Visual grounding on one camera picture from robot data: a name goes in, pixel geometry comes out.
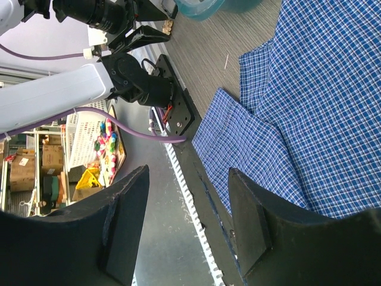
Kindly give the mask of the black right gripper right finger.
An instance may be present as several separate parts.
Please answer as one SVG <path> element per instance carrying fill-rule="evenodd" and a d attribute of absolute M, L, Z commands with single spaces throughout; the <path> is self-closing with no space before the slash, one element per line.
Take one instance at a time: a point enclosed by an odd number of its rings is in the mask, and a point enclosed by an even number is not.
<path fill-rule="evenodd" d="M 379 285 L 380 210 L 332 219 L 229 172 L 238 260 L 249 285 Z"/>

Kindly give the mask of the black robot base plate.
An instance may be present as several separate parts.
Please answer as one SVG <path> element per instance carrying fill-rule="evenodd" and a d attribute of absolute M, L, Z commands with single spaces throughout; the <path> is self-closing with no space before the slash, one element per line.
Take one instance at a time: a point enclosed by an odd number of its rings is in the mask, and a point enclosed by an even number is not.
<path fill-rule="evenodd" d="M 159 77 L 165 77 L 174 85 L 171 110 L 167 119 L 169 135 L 184 135 L 186 141 L 173 144 L 185 181 L 191 191 L 195 207 L 214 259 L 223 272 L 226 285 L 246 285 L 238 261 L 233 221 L 208 179 L 204 166 L 197 155 L 192 140 L 201 123 L 201 117 L 186 88 L 182 87 L 168 56 L 161 54 L 156 62 Z"/>

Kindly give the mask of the blue plaid shirt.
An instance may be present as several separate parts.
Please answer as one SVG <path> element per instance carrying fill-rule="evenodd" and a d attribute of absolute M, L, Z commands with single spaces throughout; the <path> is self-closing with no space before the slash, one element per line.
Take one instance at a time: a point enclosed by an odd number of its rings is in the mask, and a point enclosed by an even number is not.
<path fill-rule="evenodd" d="M 192 141 L 224 208 L 231 168 L 323 216 L 379 208 L 380 2 L 283 1 L 239 64 Z"/>

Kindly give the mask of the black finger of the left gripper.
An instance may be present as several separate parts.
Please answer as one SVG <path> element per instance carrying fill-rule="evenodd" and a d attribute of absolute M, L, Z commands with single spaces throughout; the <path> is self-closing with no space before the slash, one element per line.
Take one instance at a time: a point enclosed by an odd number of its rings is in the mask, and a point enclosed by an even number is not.
<path fill-rule="evenodd" d="M 123 36 L 120 39 L 112 40 L 108 49 L 111 52 L 130 52 L 146 45 L 164 43 L 169 40 L 170 35 L 150 26 L 141 26 L 127 37 Z"/>
<path fill-rule="evenodd" d="M 157 8 L 150 0 L 136 0 L 135 19 L 137 21 L 165 21 L 169 17 L 166 13 Z"/>

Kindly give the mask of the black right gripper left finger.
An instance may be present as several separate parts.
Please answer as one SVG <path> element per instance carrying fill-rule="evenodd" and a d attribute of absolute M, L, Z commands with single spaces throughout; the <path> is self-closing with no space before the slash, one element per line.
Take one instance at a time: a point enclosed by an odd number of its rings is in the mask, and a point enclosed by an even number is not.
<path fill-rule="evenodd" d="M 1 213 L 2 285 L 131 285 L 149 193 L 141 166 L 40 217 Z"/>

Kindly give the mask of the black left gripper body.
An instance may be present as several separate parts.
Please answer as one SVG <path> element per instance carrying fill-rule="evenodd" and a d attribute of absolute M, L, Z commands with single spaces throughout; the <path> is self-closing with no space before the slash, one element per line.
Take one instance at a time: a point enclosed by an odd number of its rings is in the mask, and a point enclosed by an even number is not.
<path fill-rule="evenodd" d="M 104 12 L 105 44 L 111 45 L 136 26 L 138 1 L 105 1 Z"/>

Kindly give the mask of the gold leaf brooch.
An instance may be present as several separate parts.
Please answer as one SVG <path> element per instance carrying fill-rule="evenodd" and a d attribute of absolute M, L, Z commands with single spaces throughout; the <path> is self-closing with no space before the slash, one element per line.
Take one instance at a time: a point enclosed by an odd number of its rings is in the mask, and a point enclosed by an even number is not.
<path fill-rule="evenodd" d="M 162 32 L 166 35 L 171 35 L 173 24 L 173 20 L 165 20 L 164 24 L 162 25 Z"/>

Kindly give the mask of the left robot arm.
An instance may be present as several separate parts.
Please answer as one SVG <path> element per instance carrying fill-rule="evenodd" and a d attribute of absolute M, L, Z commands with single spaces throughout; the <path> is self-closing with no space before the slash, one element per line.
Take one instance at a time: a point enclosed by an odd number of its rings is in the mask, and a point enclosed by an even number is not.
<path fill-rule="evenodd" d="M 1 32 L 31 16 L 58 21 L 72 18 L 104 32 L 110 55 L 66 73 L 1 89 L 1 138 L 15 135 L 77 111 L 106 98 L 164 108 L 177 87 L 173 79 L 149 74 L 130 52 L 170 37 L 149 26 L 167 15 L 151 1 L 2 1 Z"/>

